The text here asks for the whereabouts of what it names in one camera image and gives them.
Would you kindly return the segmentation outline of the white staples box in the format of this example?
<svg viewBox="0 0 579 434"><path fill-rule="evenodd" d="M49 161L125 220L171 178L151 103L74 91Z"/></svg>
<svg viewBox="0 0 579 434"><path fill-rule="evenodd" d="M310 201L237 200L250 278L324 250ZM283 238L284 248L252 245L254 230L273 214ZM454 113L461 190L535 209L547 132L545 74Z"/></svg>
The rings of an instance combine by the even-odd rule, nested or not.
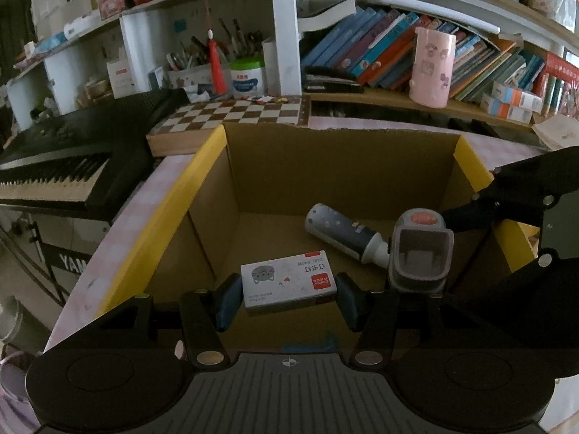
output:
<svg viewBox="0 0 579 434"><path fill-rule="evenodd" d="M337 291L325 251L244 264L240 275L249 310L309 302Z"/></svg>

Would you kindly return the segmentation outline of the grey bottle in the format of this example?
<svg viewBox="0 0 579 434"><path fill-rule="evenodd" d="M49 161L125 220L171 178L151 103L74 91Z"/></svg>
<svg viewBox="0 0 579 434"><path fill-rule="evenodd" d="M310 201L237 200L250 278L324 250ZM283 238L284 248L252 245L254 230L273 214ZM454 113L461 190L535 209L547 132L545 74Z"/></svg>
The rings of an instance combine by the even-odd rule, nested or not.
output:
<svg viewBox="0 0 579 434"><path fill-rule="evenodd" d="M305 230L361 264L388 268L390 249L380 232L351 220L324 204L314 205L305 217Z"/></svg>

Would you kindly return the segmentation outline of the stack of papers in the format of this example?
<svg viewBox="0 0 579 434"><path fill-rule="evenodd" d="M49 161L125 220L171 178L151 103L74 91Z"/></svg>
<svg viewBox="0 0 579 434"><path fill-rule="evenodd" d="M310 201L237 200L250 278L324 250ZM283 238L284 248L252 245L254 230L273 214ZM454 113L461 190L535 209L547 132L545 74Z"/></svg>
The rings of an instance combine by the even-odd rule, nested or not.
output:
<svg viewBox="0 0 579 434"><path fill-rule="evenodd" d="M550 151L579 146L579 123L569 116L551 116L534 124L533 130Z"/></svg>

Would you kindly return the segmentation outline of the pink desk mat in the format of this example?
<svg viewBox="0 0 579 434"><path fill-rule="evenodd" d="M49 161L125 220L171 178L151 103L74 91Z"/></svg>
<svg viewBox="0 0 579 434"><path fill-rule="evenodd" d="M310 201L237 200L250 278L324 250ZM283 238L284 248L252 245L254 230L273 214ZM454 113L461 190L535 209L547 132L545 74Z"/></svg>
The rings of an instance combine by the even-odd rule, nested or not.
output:
<svg viewBox="0 0 579 434"><path fill-rule="evenodd" d="M465 136L487 170L535 157L544 151L542 147L517 141L519 138L530 138L532 134L529 132L513 131L511 140L470 132ZM166 157L147 181L135 190L128 205L80 275L69 303L65 304L51 332L47 349L56 346L96 318L114 277L131 254L142 231L152 221L165 196L192 160L192 154Z"/></svg>

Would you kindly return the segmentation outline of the orange blue box lower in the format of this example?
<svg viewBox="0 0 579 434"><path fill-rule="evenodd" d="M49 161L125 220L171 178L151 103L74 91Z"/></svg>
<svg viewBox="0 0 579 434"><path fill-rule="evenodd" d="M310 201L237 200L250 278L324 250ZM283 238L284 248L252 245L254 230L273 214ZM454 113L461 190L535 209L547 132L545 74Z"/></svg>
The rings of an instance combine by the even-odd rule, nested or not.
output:
<svg viewBox="0 0 579 434"><path fill-rule="evenodd" d="M514 122L524 124L529 124L532 120L531 111L502 103L488 94L482 95L480 107L490 116L496 116L500 119L513 120Z"/></svg>

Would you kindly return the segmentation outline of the orange blue box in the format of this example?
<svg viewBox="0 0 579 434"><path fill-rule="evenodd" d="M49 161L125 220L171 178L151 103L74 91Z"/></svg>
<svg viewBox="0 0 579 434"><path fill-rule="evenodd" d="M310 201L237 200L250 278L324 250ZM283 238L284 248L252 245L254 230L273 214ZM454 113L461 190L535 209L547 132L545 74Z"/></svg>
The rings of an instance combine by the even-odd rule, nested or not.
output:
<svg viewBox="0 0 579 434"><path fill-rule="evenodd" d="M540 113L543 108L543 99L532 92L524 91L518 87L506 84L493 84L491 96L503 104L518 107L527 111Z"/></svg>
<svg viewBox="0 0 579 434"><path fill-rule="evenodd" d="M513 120L514 122L524 124L529 124L532 120L531 111L502 103L488 94L482 95L480 107L490 116L496 116L500 119Z"/></svg>

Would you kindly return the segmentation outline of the orange blue box upper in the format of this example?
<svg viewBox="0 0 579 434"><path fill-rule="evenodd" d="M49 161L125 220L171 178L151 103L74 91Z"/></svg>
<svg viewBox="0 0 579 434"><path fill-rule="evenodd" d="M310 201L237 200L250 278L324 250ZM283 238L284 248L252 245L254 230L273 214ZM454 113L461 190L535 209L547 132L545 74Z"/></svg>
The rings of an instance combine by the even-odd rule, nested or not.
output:
<svg viewBox="0 0 579 434"><path fill-rule="evenodd" d="M518 87L506 84L493 84L491 96L503 104L518 107L527 111L540 113L543 108L543 99L532 92L524 91Z"/></svg>

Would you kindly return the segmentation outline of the yellow cardboard box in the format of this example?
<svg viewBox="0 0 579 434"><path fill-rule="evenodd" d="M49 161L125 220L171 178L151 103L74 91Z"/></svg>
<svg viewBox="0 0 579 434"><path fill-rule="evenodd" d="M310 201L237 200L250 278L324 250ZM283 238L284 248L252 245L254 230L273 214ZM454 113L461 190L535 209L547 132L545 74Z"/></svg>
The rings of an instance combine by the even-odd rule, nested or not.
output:
<svg viewBox="0 0 579 434"><path fill-rule="evenodd" d="M229 123L218 127L178 176L160 206L124 253L110 283L99 271L104 315L148 291L155 303L212 289L242 264L326 250L332 271L346 272L366 290L381 290L386 271L366 267L304 229L307 212L327 204L374 225L385 238L408 209L451 209L490 184L492 174L465 136L420 130L361 130ZM499 278L535 257L521 224L456 234L459 255L448 284L462 271L474 286ZM330 338L345 355L358 335L335 303L295 310L241 308L224 346L236 352L318 351Z"/></svg>

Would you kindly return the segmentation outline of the red book set box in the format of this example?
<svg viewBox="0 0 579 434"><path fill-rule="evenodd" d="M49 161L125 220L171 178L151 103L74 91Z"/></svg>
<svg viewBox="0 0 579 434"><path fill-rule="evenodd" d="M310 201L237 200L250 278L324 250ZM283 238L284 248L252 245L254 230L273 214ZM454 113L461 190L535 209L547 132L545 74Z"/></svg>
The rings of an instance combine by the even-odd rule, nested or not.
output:
<svg viewBox="0 0 579 434"><path fill-rule="evenodd" d="M547 52L545 56L545 66L541 71L541 76L554 76L565 82L577 82L579 80L579 69L571 63L566 62L552 52Z"/></svg>

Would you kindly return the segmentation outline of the pink cylindrical container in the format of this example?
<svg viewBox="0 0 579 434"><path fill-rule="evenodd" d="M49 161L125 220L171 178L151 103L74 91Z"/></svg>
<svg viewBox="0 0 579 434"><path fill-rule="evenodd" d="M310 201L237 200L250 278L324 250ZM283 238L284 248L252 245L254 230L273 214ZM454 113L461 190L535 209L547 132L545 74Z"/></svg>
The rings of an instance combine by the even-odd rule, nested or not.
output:
<svg viewBox="0 0 579 434"><path fill-rule="evenodd" d="M453 63L454 34L418 27L414 50L409 97L415 103L442 109L448 105Z"/></svg>

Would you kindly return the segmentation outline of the checkered chess board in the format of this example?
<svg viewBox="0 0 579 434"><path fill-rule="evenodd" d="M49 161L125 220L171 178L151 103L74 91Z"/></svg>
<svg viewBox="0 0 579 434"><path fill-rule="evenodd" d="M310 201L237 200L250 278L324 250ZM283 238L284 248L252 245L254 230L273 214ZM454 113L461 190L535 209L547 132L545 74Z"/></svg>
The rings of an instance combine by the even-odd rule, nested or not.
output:
<svg viewBox="0 0 579 434"><path fill-rule="evenodd" d="M194 154L224 123L308 125L310 97L262 96L207 101L179 107L147 134L154 157Z"/></svg>

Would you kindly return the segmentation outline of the black electric keyboard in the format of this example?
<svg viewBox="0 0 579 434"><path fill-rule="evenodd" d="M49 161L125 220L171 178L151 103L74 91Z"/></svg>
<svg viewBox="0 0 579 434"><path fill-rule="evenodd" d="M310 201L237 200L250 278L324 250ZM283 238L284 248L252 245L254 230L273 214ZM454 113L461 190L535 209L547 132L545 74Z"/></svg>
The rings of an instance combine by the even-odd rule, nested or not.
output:
<svg viewBox="0 0 579 434"><path fill-rule="evenodd" d="M183 89L160 89L22 131L1 155L2 207L113 221L152 173L147 134L187 102Z"/></svg>

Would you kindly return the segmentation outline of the white green jar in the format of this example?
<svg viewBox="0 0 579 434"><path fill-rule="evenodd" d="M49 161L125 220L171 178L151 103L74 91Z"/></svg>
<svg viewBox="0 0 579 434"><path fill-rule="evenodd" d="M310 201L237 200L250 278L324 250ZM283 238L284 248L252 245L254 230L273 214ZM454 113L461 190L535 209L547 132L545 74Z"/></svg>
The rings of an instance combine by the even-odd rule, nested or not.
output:
<svg viewBox="0 0 579 434"><path fill-rule="evenodd" d="M261 55L230 63L233 96L263 96L266 92L265 62Z"/></svg>

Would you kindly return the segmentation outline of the white bookshelf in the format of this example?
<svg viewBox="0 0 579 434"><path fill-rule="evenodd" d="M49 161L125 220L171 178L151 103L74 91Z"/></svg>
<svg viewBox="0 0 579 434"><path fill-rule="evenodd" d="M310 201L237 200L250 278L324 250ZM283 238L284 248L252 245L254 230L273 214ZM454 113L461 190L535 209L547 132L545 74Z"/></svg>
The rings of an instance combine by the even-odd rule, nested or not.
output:
<svg viewBox="0 0 579 434"><path fill-rule="evenodd" d="M91 76L124 56L138 92L150 89L149 75L193 36L226 37L225 22L244 31L259 29L276 45L277 93L302 93L301 60L352 6L393 6L485 35L492 46L530 43L557 55L576 53L578 36L531 8L512 0L152 0L125 10L56 47L9 80L7 95L21 128L31 110L51 95L62 113L76 109Z"/></svg>

